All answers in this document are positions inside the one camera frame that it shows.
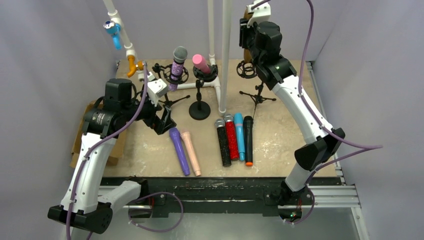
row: purple glitter microphone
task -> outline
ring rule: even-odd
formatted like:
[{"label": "purple glitter microphone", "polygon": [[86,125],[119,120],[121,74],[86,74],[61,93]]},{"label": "purple glitter microphone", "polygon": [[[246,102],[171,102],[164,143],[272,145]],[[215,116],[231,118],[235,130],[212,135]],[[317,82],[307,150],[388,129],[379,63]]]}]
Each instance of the purple glitter microphone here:
[{"label": "purple glitter microphone", "polygon": [[181,135],[176,127],[169,129],[169,136],[175,147],[176,155],[181,165],[182,172],[185,176],[190,175],[189,163],[187,162],[186,155],[184,154],[183,144],[181,143]]},{"label": "purple glitter microphone", "polygon": [[[171,80],[178,81],[178,78],[183,75],[184,61],[187,59],[187,49],[183,46],[175,48],[173,51],[173,63],[171,68]],[[169,84],[171,92],[177,90],[177,84]]]}]

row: robotic arm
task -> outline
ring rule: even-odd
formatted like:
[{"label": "robotic arm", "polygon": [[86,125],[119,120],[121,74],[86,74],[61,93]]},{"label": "robotic arm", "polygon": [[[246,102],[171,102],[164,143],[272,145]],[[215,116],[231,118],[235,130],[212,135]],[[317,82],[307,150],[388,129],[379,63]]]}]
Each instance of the robotic arm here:
[{"label": "robotic arm", "polygon": [[[281,183],[279,204],[285,205],[297,198],[305,189],[307,180],[316,167],[328,161],[341,142],[328,135],[317,123],[299,96],[299,77],[292,64],[280,54],[282,34],[280,27],[268,21],[271,7],[264,3],[252,9],[256,0],[248,5],[240,19],[239,45],[244,49],[242,64],[251,63],[260,80],[285,104],[299,126],[306,145],[294,152],[296,164]],[[303,96],[322,123],[344,139],[345,132],[334,129],[324,119],[306,92]]]},{"label": "robotic arm", "polygon": [[[162,79],[156,79],[149,72],[147,83],[147,94],[144,105],[136,121],[143,120],[158,135],[165,133],[176,126],[171,119],[171,109],[166,108],[162,118],[156,115],[162,107],[158,105],[159,98],[168,92],[168,86]],[[89,110],[83,117],[83,136],[80,156],[76,165],[76,171],[72,177],[65,196],[60,205],[52,206],[48,211],[48,218],[65,224],[70,205],[72,187],[77,178],[79,183],[75,190],[74,204],[71,213],[70,225],[97,234],[102,234],[109,226],[112,215],[122,209],[124,205],[148,195],[146,181],[135,182],[127,180],[111,192],[99,196],[99,186],[102,180],[108,157],[116,143],[116,138],[107,140],[91,153],[82,171],[77,171],[83,164],[84,154],[89,148],[101,139],[115,133],[129,121],[137,111],[140,102],[135,85],[129,79],[110,79],[106,83],[105,95],[97,100],[93,109]]]}]

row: handheld microphone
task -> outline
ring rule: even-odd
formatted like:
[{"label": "handheld microphone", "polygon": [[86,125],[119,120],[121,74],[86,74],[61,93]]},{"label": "handheld microphone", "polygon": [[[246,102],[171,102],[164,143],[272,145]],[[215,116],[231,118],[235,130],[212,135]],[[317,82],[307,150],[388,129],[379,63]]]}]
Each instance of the handheld microphone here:
[{"label": "handheld microphone", "polygon": [[206,63],[206,59],[200,55],[200,54],[196,54],[193,56],[193,64],[194,66],[199,69],[200,71],[202,71],[202,73],[204,74],[210,74],[211,73],[211,69],[209,68],[208,64]]},{"label": "handheld microphone", "polygon": [[240,161],[245,160],[245,137],[243,134],[243,117],[240,112],[234,115],[235,133],[237,135],[238,153],[240,154]]},{"label": "handheld microphone", "polygon": [[221,118],[215,121],[216,131],[218,133],[219,149],[221,151],[222,166],[231,166],[230,148],[228,147],[227,134],[225,130],[225,121]]},{"label": "handheld microphone", "polygon": [[229,157],[232,161],[239,160],[239,148],[237,147],[236,126],[234,125],[234,117],[230,113],[224,115],[226,136],[229,146]]},{"label": "handheld microphone", "polygon": [[183,145],[181,144],[180,132],[176,127],[172,127],[171,129],[169,129],[169,136],[171,137],[173,145],[175,147],[176,155],[178,156],[182,172],[185,176],[190,175],[189,163],[187,162],[186,155],[184,154]]},{"label": "handheld microphone", "polygon": [[253,166],[253,118],[245,116],[243,121],[246,166]]},{"label": "handheld microphone", "polygon": [[[183,75],[184,61],[187,59],[187,49],[183,46],[178,46],[173,51],[173,63],[171,68],[171,80],[178,81]],[[177,90],[177,84],[169,84],[169,90],[174,92]]]},{"label": "handheld microphone", "polygon": [[189,131],[183,130],[181,131],[181,138],[184,141],[185,149],[188,153],[188,158],[190,158],[191,167],[193,168],[194,174],[196,177],[202,175],[200,172],[200,166],[198,162],[198,158],[196,157],[195,147],[193,147],[192,138]]}]

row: table surface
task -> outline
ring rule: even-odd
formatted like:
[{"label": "table surface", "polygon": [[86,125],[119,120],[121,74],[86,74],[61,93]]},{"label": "table surface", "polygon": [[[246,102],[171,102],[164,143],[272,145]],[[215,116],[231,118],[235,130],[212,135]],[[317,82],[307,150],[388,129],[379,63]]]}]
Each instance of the table surface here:
[{"label": "table surface", "polygon": [[[166,66],[173,62],[172,59],[146,60],[148,69],[151,70],[155,63]],[[227,105],[226,112],[243,116],[254,113],[254,102],[239,91],[256,94],[255,85],[261,83],[258,77],[244,79],[237,75],[236,66],[240,59],[231,59],[228,69]],[[291,61],[297,71],[300,61]],[[221,71],[221,61],[217,62]],[[193,76],[193,63],[187,60],[184,65],[189,70],[187,83],[196,81]],[[117,78],[127,78],[128,61],[122,60],[117,70]],[[142,83],[137,80],[136,74],[130,78],[141,90]],[[303,88],[317,106],[318,101],[307,68],[304,70]],[[285,177],[288,176],[296,163],[294,151],[302,147],[305,142],[302,133],[286,106],[277,98],[277,101],[265,101],[258,104],[254,115],[253,126],[253,166],[248,167],[241,161],[233,161],[232,166],[223,167],[215,128],[218,114],[218,103],[213,87],[200,90],[202,101],[209,104],[210,116],[205,120],[194,120],[189,115],[189,106],[196,101],[194,89],[184,89],[169,92],[170,100],[175,100],[186,95],[184,99],[172,106],[171,117],[176,122],[177,128],[191,132],[191,139],[199,161],[202,177]],[[276,98],[265,86],[263,97]],[[194,177],[190,166],[191,177]],[[116,166],[107,166],[104,170],[105,177],[184,177],[177,158],[174,145],[169,133],[162,135],[147,127],[143,121],[134,122],[128,128],[124,155]],[[320,170],[316,176],[334,177],[334,167],[328,166]]]}]

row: white wall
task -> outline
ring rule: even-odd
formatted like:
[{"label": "white wall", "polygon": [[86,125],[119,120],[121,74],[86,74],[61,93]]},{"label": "white wall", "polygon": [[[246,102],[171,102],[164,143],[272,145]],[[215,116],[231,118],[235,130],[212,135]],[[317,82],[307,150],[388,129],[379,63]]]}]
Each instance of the white wall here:
[{"label": "white wall", "polygon": [[351,0],[314,65],[333,125],[384,145],[342,163],[373,240],[424,235],[423,13],[421,0]]},{"label": "white wall", "polygon": [[[221,58],[222,53],[222,2],[222,0],[214,1],[217,58]],[[229,51],[231,59],[243,57],[243,51],[239,47],[239,20],[243,17],[246,5],[252,2],[252,0],[233,1]],[[315,25],[307,60],[317,58],[347,0],[314,2]],[[109,20],[103,1],[91,0],[88,4],[97,27],[101,29],[103,23]],[[170,59],[177,46],[185,46],[189,56],[209,54],[207,0],[115,0],[114,4],[141,58]],[[273,0],[270,4],[272,7],[270,21],[280,26],[283,37],[281,54],[288,59],[300,59],[309,27],[308,3],[305,0]],[[111,37],[105,32],[103,34],[113,48]],[[123,51],[114,51],[117,59],[125,58]]]},{"label": "white wall", "polygon": [[85,105],[114,60],[84,0],[0,3],[1,239],[57,240],[47,218],[71,180]]}]

